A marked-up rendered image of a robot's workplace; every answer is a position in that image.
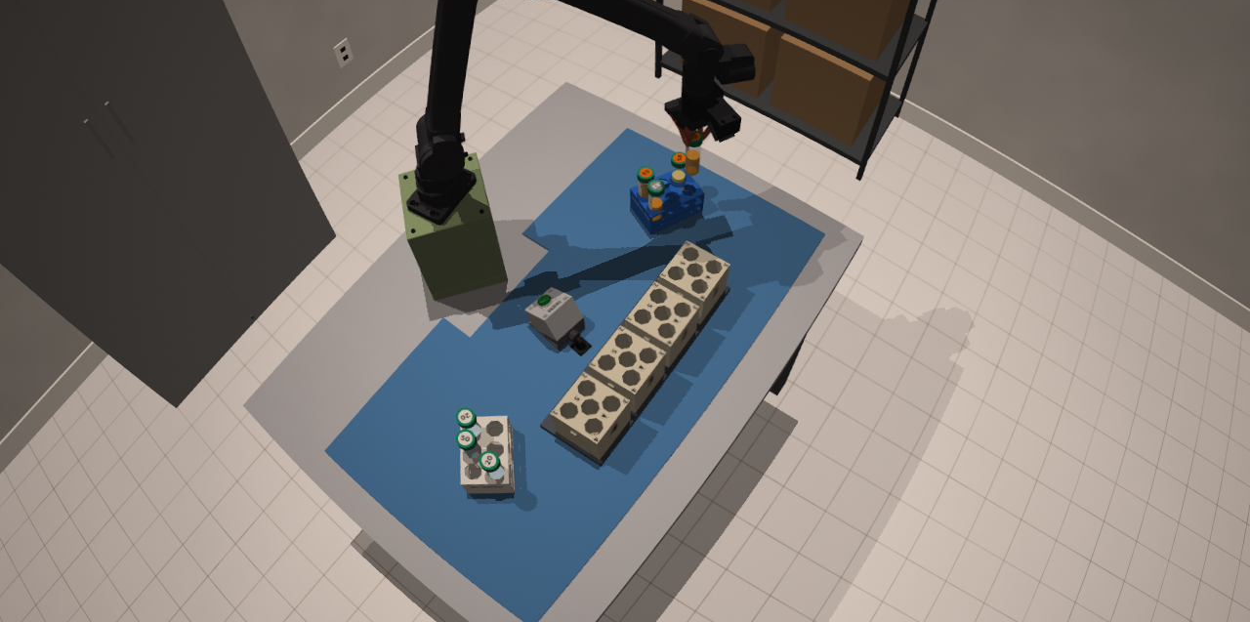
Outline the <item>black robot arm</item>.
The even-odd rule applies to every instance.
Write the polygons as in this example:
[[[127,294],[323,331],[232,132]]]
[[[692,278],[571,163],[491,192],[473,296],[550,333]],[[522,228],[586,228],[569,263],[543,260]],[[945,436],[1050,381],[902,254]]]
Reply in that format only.
[[[719,142],[735,137],[735,132],[740,131],[741,116],[725,102],[722,87],[714,79],[716,76],[725,85],[748,82],[755,77],[755,57],[746,44],[722,45],[705,19],[692,12],[674,11],[652,0],[558,2],[595,14],[650,37],[668,51],[680,54],[684,59],[685,91],[705,94],[714,87],[704,97],[682,91],[682,114],[690,122],[705,119],[712,137]],[[416,125],[418,165],[414,174],[418,191],[406,202],[409,211],[434,225],[442,225],[478,182],[475,174],[464,169],[468,151],[464,152],[462,142],[466,139],[460,132],[466,64],[476,10],[478,0],[438,0],[426,110]]]

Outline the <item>beige block with holes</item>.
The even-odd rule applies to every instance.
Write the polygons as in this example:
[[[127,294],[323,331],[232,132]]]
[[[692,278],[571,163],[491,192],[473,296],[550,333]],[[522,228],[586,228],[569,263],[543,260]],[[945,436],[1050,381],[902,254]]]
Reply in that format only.
[[[701,323],[718,299],[722,297],[729,270],[730,265],[722,259],[699,249],[699,245],[685,242],[659,275],[659,284],[698,305],[698,323]]]
[[[600,383],[630,398],[631,412],[638,413],[640,405],[662,378],[665,362],[665,351],[619,325],[600,353],[589,363],[589,372]]]
[[[652,282],[651,287],[625,318],[625,328],[666,352],[668,368],[691,338],[699,320],[699,306]],[[671,338],[672,337],[672,338]]]
[[[582,372],[551,418],[558,433],[602,458],[631,418],[630,400]]]

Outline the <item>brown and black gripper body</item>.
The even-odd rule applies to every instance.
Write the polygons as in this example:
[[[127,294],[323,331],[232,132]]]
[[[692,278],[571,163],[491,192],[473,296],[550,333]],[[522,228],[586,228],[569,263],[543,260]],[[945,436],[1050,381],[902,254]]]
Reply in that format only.
[[[685,91],[684,85],[682,85],[682,91]],[[711,94],[712,91],[705,92],[704,96],[709,96],[709,94]],[[685,91],[685,92],[690,94],[691,96],[704,97],[702,94],[695,94],[691,91]],[[691,131],[698,131],[698,129],[705,127],[705,125],[708,125],[708,122],[705,122],[704,119],[699,120],[699,122],[690,122],[690,120],[688,120],[688,117],[682,114],[682,97],[672,99],[672,101],[665,102],[664,110],[675,117],[676,125],[679,125],[679,127],[682,127],[682,131],[685,130],[685,125],[688,125],[688,127]]]

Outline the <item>beige tube rack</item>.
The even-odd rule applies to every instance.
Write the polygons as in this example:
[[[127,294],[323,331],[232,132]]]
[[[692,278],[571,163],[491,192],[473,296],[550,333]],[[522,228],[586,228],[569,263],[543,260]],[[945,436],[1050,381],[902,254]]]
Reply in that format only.
[[[510,423],[508,416],[478,417],[478,423],[481,430],[481,433],[478,435],[481,453],[485,450],[494,450],[499,458],[501,458],[504,475],[500,480],[492,480],[482,467],[479,467],[480,456],[478,458],[469,458],[464,450],[460,448],[461,485],[464,490],[468,493],[515,493],[512,423]]]

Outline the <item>blue bench mat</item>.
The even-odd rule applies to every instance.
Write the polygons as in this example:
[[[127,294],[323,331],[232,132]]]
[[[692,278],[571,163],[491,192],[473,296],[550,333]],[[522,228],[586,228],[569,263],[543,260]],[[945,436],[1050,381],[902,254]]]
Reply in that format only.
[[[682,443],[824,239],[822,231],[700,165],[704,211],[648,234],[638,171],[672,171],[669,147],[626,127],[522,235],[548,249],[466,336],[442,318],[325,448],[362,490],[522,622],[538,622]],[[730,265],[715,313],[600,466],[542,418],[685,242]],[[591,348],[555,348],[525,309],[572,296]],[[579,338],[580,338],[579,337]],[[461,485],[459,408],[512,422],[515,493]]]

